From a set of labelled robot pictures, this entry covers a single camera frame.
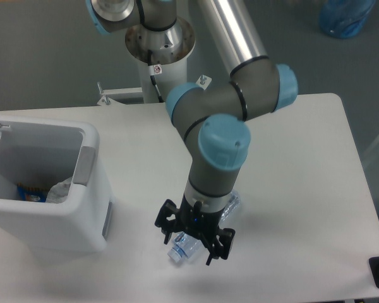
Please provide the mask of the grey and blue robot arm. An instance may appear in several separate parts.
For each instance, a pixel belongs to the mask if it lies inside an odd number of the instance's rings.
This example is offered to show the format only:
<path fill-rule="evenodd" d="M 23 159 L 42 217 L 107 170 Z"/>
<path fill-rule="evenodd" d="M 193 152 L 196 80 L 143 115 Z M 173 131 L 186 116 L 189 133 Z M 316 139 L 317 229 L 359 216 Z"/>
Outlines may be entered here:
<path fill-rule="evenodd" d="M 251 141 L 246 122 L 291 105 L 298 95 L 293 70 L 269 59 L 242 1 L 200 1 L 224 66 L 227 85 L 204 89 L 183 83 L 172 72 L 174 88 L 161 93 L 168 65 L 186 59 L 195 46 L 193 29 L 177 15 L 175 1 L 87 1 L 100 33 L 126 30 L 129 53 L 145 65 L 142 87 L 164 103 L 173 126 L 187 147 L 192 163 L 180 205 L 167 200 L 155 225 L 166 240 L 184 232 L 209 252 L 209 260 L 227 259 L 235 231 L 221 228 Z"/>

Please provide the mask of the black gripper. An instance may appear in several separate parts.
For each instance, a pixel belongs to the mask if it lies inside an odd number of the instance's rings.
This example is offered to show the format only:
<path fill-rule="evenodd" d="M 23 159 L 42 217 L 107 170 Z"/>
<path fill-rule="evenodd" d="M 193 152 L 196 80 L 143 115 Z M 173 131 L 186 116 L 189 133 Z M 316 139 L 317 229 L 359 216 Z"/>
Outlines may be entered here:
<path fill-rule="evenodd" d="M 236 231 L 231 228 L 219 227 L 223 207 L 212 207 L 212 211 L 204 210 L 203 206 L 191 205 L 183 195 L 179 209 L 176 204 L 167 199 L 161 206 L 155 226 L 164 234 L 164 244 L 168 244 L 172 234 L 184 231 L 186 234 L 201 240 L 209 251 L 206 265 L 213 259 L 226 260 L 232 249 Z"/>

